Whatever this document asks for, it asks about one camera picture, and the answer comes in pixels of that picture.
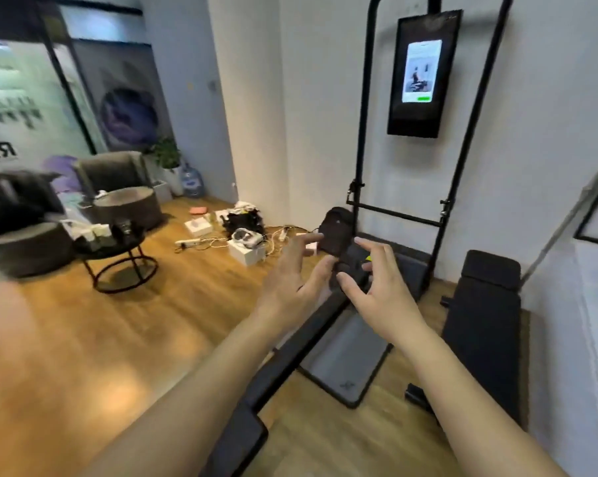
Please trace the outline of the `person's right hand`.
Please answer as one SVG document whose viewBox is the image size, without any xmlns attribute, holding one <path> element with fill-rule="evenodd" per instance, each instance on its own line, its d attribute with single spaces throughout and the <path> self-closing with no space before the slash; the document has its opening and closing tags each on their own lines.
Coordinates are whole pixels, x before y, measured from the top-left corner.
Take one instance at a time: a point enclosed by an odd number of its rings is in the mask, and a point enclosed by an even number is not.
<svg viewBox="0 0 598 477">
<path fill-rule="evenodd" d="M 371 261 L 363 268 L 372 273 L 372 284 L 366 292 L 371 303 L 354 305 L 356 310 L 383 339 L 404 353 L 414 352 L 432 331 L 401 276 L 392 248 L 359 237 L 354 241 L 370 252 Z"/>
</svg>

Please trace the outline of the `person's left hand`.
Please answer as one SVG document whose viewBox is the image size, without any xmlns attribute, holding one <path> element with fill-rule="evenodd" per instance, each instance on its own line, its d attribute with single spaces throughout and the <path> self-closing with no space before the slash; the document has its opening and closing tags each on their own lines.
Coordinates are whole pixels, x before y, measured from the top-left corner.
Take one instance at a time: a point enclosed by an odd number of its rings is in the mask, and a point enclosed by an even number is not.
<svg viewBox="0 0 598 477">
<path fill-rule="evenodd" d="M 274 341 L 301 326 L 314 312 L 321 296 L 302 296 L 302 286 L 307 281 L 302 278 L 304 258 L 293 237 L 264 280 L 254 314 Z"/>
</svg>

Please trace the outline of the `person's right forearm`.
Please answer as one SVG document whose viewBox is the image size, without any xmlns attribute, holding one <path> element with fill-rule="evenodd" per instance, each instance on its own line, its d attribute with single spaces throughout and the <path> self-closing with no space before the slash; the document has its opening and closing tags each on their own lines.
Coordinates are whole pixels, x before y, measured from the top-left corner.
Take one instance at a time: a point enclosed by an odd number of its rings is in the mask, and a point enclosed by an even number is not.
<svg viewBox="0 0 598 477">
<path fill-rule="evenodd" d="M 411 361 L 468 477 L 570 477 L 478 384 L 426 323 L 397 320 L 390 339 Z"/>
</svg>

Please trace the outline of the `person's left forearm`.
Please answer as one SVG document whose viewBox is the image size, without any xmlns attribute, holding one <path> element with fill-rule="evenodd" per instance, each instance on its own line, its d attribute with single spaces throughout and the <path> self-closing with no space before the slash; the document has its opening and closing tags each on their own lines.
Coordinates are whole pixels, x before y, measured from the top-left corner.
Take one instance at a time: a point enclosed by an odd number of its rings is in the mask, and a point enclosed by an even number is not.
<svg viewBox="0 0 598 477">
<path fill-rule="evenodd" d="M 197 477 L 248 383 L 287 332 L 272 321 L 241 322 L 78 477 Z"/>
</svg>

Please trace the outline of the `white adapter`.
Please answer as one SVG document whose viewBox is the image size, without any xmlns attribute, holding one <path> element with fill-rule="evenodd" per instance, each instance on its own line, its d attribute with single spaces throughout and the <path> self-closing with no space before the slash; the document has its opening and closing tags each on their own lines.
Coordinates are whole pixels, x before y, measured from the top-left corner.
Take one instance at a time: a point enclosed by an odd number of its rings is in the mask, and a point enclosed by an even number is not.
<svg viewBox="0 0 598 477">
<path fill-rule="evenodd" d="M 298 242 L 303 257 L 315 256 L 318 253 L 320 238 L 320 234 L 315 232 L 297 233 L 295 235 L 295 240 Z"/>
</svg>

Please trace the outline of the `grey floor platform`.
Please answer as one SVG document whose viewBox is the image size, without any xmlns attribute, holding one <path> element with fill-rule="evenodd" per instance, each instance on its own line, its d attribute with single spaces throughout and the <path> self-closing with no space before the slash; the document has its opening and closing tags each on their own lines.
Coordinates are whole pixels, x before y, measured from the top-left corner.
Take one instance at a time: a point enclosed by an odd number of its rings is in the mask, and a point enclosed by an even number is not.
<svg viewBox="0 0 598 477">
<path fill-rule="evenodd" d="M 429 287 L 431 255 L 397 243 L 389 243 L 403 280 L 418 301 Z M 350 409 L 358 408 L 391 345 L 379 337 L 348 304 L 336 318 L 298 371 L 324 392 Z"/>
</svg>

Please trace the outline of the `large white box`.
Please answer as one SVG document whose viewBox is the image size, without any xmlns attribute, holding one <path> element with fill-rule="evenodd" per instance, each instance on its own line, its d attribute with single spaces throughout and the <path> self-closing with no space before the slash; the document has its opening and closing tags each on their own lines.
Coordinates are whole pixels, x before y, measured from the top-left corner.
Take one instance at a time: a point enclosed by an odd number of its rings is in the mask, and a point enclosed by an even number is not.
<svg viewBox="0 0 598 477">
<path fill-rule="evenodd" d="M 263 243 L 254 248 L 247 248 L 236 241 L 230 240 L 227 247 L 230 256 L 245 267 L 258 264 L 266 258 L 267 250 Z"/>
</svg>

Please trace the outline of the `black equipment pile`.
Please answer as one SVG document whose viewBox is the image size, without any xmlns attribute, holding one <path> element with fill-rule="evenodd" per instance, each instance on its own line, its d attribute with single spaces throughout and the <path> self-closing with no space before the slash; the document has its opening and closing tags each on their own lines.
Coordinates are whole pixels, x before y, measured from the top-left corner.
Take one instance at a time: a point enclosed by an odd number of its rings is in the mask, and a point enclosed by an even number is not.
<svg viewBox="0 0 598 477">
<path fill-rule="evenodd" d="M 230 209 L 227 220 L 222 225 L 226 238 L 231 239 L 231 234 L 238 228 L 246 228 L 265 236 L 265 225 L 259 208 L 253 205 L 242 205 Z"/>
</svg>

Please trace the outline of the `black weight bench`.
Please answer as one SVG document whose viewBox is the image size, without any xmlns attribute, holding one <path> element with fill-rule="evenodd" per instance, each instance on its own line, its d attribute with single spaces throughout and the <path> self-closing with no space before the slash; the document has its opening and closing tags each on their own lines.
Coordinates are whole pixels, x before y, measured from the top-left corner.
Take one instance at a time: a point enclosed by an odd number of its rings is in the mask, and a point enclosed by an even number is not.
<svg viewBox="0 0 598 477">
<path fill-rule="evenodd" d="M 474 379 L 517 423 L 520 416 L 520 264 L 469 250 L 441 337 Z"/>
</svg>

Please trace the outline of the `blue water jug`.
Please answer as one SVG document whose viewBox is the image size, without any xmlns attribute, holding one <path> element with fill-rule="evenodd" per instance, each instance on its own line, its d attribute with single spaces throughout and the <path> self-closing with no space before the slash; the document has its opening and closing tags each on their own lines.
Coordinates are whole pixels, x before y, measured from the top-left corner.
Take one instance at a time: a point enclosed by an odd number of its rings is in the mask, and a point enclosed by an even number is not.
<svg viewBox="0 0 598 477">
<path fill-rule="evenodd" d="M 182 166 L 181 184 L 185 197 L 198 199 L 206 195 L 206 189 L 201 174 L 188 163 L 184 163 Z"/>
</svg>

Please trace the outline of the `long black bar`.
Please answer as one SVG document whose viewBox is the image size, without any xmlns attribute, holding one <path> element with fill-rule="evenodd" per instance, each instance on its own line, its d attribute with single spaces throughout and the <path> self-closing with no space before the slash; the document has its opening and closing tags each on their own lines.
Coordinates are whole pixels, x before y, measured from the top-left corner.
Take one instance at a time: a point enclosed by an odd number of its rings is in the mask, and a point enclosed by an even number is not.
<svg viewBox="0 0 598 477">
<path fill-rule="evenodd" d="M 262 449 L 269 431 L 259 412 L 304 360 L 322 353 L 341 327 L 350 301 L 334 290 L 298 329 L 278 343 L 247 386 L 199 477 L 240 477 Z"/>
</svg>

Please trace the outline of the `green potted plant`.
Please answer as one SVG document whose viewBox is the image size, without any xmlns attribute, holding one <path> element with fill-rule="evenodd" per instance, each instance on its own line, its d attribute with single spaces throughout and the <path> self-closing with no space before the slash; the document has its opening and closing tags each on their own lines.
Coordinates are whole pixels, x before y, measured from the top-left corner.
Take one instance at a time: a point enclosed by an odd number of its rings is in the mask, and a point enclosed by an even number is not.
<svg viewBox="0 0 598 477">
<path fill-rule="evenodd" d="M 167 183 L 172 195 L 182 197 L 184 189 L 181 180 L 181 152 L 174 138 L 169 136 L 160 138 L 149 148 L 148 154 L 160 168 L 161 178 Z"/>
</svg>

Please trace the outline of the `round black side table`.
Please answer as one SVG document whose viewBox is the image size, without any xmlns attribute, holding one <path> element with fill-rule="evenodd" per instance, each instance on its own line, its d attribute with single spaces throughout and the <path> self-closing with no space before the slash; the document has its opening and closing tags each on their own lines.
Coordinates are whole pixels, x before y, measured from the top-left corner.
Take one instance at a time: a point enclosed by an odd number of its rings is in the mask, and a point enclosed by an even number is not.
<svg viewBox="0 0 598 477">
<path fill-rule="evenodd" d="M 133 230 L 129 233 L 121 232 L 114 228 L 113 233 L 118 232 L 119 237 L 114 237 L 114 244 L 95 247 L 96 239 L 89 241 L 80 236 L 73 241 L 73 248 L 76 256 L 87 270 L 91 280 L 91 286 L 101 294 L 120 294 L 139 288 L 152 280 L 158 272 L 159 263 L 151 256 L 144 253 L 142 243 L 146 238 L 143 230 Z M 95 272 L 90 262 L 114 259 L 111 264 L 105 265 L 99 272 Z M 105 288 L 101 284 L 101 279 L 110 270 L 117 268 L 122 264 L 129 263 L 136 275 L 136 281 L 126 285 L 113 288 Z"/>
</svg>

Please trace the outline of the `grey round ottoman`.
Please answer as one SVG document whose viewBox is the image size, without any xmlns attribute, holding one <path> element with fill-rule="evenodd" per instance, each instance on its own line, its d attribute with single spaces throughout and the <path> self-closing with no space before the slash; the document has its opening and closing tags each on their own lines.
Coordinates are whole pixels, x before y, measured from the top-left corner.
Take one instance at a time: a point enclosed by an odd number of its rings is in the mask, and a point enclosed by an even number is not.
<svg viewBox="0 0 598 477">
<path fill-rule="evenodd" d="M 146 186 L 107 192 L 94 200 L 93 208 L 94 223 L 114 224 L 131 221 L 150 231 L 165 221 L 154 189 Z"/>
</svg>

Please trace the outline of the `grey slanted pole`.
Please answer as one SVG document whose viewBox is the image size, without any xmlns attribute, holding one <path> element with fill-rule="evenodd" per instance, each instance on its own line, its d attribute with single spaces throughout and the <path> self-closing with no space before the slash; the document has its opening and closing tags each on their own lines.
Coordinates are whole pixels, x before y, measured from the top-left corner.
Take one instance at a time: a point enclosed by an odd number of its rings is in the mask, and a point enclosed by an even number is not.
<svg viewBox="0 0 598 477">
<path fill-rule="evenodd" d="M 539 254 L 531 263 L 526 271 L 523 273 L 520 279 L 519 290 L 521 291 L 523 287 L 526 285 L 528 280 L 533 276 L 539 265 L 544 261 L 550 250 L 553 246 L 560 240 L 566 230 L 569 228 L 573 221 L 576 220 L 578 214 L 581 212 L 582 209 L 586 208 L 587 212 L 584 214 L 584 217 L 581 219 L 580 223 L 576 227 L 573 235 L 577 238 L 583 232 L 585 225 L 588 224 L 591 213 L 597 208 L 598 206 L 598 171 L 592 177 L 592 179 L 587 183 L 581 190 L 579 194 L 578 200 L 575 202 L 573 207 L 568 211 L 562 222 L 557 226 L 556 230 L 552 233 L 549 237 L 548 241 L 539 251 Z"/>
</svg>

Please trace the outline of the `white boxes on table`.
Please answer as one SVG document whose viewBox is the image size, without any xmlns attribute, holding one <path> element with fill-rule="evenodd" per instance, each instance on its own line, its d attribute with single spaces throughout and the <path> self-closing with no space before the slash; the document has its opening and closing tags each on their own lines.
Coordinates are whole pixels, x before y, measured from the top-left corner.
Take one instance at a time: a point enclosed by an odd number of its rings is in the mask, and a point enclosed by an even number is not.
<svg viewBox="0 0 598 477">
<path fill-rule="evenodd" d="M 113 238 L 112 229 L 108 224 L 91 224 L 74 219 L 62 219 L 60 223 L 73 240 L 81 237 L 87 241 Z"/>
</svg>

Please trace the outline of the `black framed panel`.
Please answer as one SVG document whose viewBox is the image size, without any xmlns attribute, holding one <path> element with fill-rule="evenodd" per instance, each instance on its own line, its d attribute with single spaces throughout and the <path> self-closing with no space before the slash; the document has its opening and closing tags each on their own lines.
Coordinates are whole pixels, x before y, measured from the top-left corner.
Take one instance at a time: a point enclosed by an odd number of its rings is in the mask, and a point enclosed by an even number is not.
<svg viewBox="0 0 598 477">
<path fill-rule="evenodd" d="M 576 230 L 573 234 L 573 239 L 579 240 L 579 241 L 586 241 L 586 242 L 594 243 L 594 244 L 598 245 L 597 237 L 590 237 L 585 234 L 586 228 L 589 225 L 589 223 L 591 222 L 592 218 L 594 217 L 597 209 L 598 209 L 598 189 L 595 190 L 594 195 L 591 197 L 591 203 L 590 203 L 589 209 L 586 212 L 586 214 L 584 215 L 584 217 L 582 218 L 579 226 L 576 228 Z"/>
</svg>

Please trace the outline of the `purple cushion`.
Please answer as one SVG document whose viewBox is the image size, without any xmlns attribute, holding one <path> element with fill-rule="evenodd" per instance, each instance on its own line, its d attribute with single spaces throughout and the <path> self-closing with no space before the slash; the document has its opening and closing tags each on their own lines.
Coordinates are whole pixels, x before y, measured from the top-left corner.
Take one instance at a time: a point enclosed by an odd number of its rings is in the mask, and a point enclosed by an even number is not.
<svg viewBox="0 0 598 477">
<path fill-rule="evenodd" d="M 51 155 L 42 162 L 42 168 L 53 175 L 50 183 L 56 193 L 81 192 L 81 184 L 74 170 L 78 158 L 67 154 Z"/>
</svg>

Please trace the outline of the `black bag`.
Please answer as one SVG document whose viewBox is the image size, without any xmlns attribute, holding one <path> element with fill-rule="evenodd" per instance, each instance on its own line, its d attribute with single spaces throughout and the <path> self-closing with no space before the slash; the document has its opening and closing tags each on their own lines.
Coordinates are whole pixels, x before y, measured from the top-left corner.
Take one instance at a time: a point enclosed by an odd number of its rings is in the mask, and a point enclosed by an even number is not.
<svg viewBox="0 0 598 477">
<path fill-rule="evenodd" d="M 65 214 L 52 186 L 56 176 L 30 170 L 0 172 L 0 235 Z"/>
</svg>

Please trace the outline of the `frosted glass door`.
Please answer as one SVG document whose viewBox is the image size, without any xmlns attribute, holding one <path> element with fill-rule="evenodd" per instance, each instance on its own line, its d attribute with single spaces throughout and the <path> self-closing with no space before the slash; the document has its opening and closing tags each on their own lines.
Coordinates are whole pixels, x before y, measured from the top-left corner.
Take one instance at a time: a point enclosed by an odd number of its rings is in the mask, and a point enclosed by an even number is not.
<svg viewBox="0 0 598 477">
<path fill-rule="evenodd" d="M 0 40 L 0 172 L 93 153 L 46 45 Z"/>
</svg>

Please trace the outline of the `black metal fitness frame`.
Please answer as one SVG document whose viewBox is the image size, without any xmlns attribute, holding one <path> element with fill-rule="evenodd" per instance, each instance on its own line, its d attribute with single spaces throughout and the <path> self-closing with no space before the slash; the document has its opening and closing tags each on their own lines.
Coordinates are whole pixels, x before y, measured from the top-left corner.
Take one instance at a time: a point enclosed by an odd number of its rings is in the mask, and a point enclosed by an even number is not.
<svg viewBox="0 0 598 477">
<path fill-rule="evenodd" d="M 446 199 L 440 201 L 440 204 L 442 205 L 443 209 L 440 213 L 440 219 L 438 221 L 433 221 L 430 219 L 425 219 L 422 217 L 417 217 L 386 208 L 368 205 L 366 203 L 361 202 L 361 192 L 365 186 L 363 182 L 363 170 L 365 163 L 367 121 L 369 99 L 371 92 L 370 90 L 372 85 L 372 70 L 374 62 L 374 40 L 376 35 L 376 19 L 378 8 L 381 2 L 382 0 L 370 0 L 368 6 L 363 62 L 363 78 L 361 86 L 361 108 L 359 114 L 358 144 L 356 153 L 356 167 L 354 172 L 355 175 L 352 179 L 352 182 L 349 185 L 345 202 L 353 208 L 352 227 L 355 233 L 359 232 L 358 225 L 360 209 L 369 210 L 385 216 L 396 217 L 404 221 L 423 224 L 426 226 L 436 228 L 438 230 L 434 242 L 434 247 L 430 254 L 411 249 L 411 252 L 415 254 L 414 259 L 420 260 L 421 263 L 425 264 L 425 272 L 421 275 L 420 283 L 419 285 L 414 286 L 415 289 L 420 290 L 420 292 L 423 294 L 429 288 L 430 281 L 436 268 L 441 244 L 443 242 L 446 228 L 451 218 L 452 211 L 454 209 L 457 191 L 461 183 L 462 174 L 468 155 L 470 153 L 471 144 L 481 116 L 486 92 L 488 89 L 490 79 L 492 77 L 495 62 L 499 53 L 499 49 L 501 47 L 504 31 L 506 29 L 506 25 L 514 0 L 502 0 L 501 2 L 497 20 L 495 22 L 495 28 L 486 54 L 483 71 L 479 80 L 478 89 L 476 91 L 476 96 L 474 98 L 473 106 L 470 112 L 470 118 L 462 140 L 461 150 L 457 159 L 457 164 L 455 166 L 450 189 Z"/>
</svg>

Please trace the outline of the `black wall screen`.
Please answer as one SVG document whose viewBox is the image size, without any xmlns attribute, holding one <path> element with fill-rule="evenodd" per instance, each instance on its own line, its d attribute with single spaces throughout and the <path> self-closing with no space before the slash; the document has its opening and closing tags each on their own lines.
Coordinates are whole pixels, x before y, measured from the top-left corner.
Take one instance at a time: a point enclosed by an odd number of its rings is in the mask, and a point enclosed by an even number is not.
<svg viewBox="0 0 598 477">
<path fill-rule="evenodd" d="M 438 138 L 463 13 L 398 20 L 389 135 Z"/>
</svg>

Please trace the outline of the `purple wall poster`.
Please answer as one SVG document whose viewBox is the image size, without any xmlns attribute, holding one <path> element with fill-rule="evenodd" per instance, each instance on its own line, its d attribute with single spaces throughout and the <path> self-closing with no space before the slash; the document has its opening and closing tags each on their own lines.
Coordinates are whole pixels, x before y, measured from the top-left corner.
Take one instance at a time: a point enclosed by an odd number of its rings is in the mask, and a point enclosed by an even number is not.
<svg viewBox="0 0 598 477">
<path fill-rule="evenodd" d="M 151 45 L 76 39 L 71 47 L 108 151 L 145 152 L 173 137 Z"/>
</svg>

